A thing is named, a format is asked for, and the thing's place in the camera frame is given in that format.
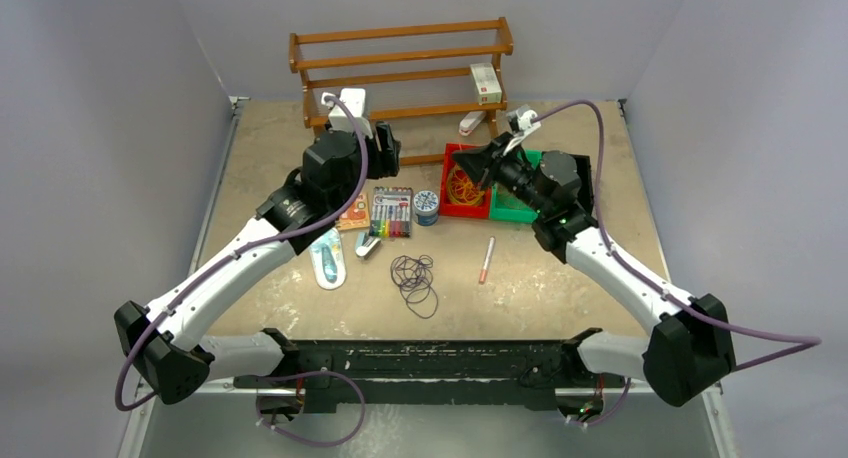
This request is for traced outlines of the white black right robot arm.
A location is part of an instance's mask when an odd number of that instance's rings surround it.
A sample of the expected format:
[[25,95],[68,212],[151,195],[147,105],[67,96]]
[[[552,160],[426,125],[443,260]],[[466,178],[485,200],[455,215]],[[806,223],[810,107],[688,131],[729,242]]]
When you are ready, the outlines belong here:
[[635,378],[665,403],[680,407],[735,371],[724,304],[711,294],[692,297],[617,247],[584,206],[586,168],[574,156],[547,151],[532,164],[511,140],[504,133],[451,157],[479,188],[499,186],[533,209],[540,247],[599,285],[647,334],[644,339],[604,331],[583,335],[561,359],[564,377],[576,385],[598,374]]

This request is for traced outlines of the black plastic bin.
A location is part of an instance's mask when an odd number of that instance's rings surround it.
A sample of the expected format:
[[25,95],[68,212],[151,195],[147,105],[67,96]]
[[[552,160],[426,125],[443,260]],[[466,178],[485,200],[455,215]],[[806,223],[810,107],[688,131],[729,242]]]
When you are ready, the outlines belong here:
[[587,155],[572,154],[577,166],[577,174],[581,181],[577,200],[587,212],[594,210],[594,190],[591,160]]

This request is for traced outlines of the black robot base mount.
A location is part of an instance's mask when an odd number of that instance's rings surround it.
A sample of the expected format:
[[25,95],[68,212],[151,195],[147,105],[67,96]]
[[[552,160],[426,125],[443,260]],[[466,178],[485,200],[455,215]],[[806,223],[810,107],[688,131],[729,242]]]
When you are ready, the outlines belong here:
[[[599,391],[624,378],[578,361],[577,340],[296,340],[267,377],[242,374],[238,389],[300,390],[309,413],[340,404],[512,405],[577,413],[599,409]],[[571,389],[577,398],[569,397]]]

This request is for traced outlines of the red plastic bin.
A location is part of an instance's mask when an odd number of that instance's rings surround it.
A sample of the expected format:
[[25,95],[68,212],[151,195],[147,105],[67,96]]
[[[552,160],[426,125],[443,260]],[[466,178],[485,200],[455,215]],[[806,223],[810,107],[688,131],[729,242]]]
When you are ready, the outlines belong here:
[[452,152],[467,148],[474,146],[460,143],[445,145],[439,213],[442,216],[487,220],[492,204],[492,190],[478,189],[451,158]]

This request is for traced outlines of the green plastic bin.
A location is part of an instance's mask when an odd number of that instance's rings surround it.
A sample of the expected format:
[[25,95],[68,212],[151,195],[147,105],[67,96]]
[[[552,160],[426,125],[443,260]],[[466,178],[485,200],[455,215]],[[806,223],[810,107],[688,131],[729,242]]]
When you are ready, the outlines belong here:
[[530,192],[533,175],[540,164],[543,153],[537,150],[513,150],[509,155],[512,161],[502,170],[491,188],[492,204],[489,218],[495,221],[529,224],[538,216],[538,206],[530,204]]

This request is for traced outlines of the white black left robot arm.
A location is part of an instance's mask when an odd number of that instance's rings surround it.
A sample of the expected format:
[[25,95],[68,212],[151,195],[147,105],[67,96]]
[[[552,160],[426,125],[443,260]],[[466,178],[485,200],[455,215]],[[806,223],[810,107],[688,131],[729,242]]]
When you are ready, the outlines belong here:
[[217,255],[163,296],[141,305],[127,301],[113,315],[125,362],[115,402],[135,369],[151,396],[178,403],[205,382],[259,375],[284,387],[297,377],[298,360],[285,337],[263,330],[215,346],[206,334],[219,317],[270,272],[307,250],[332,229],[366,180],[399,172],[400,142],[384,121],[359,140],[353,132],[326,129],[303,153],[284,184],[257,208]]

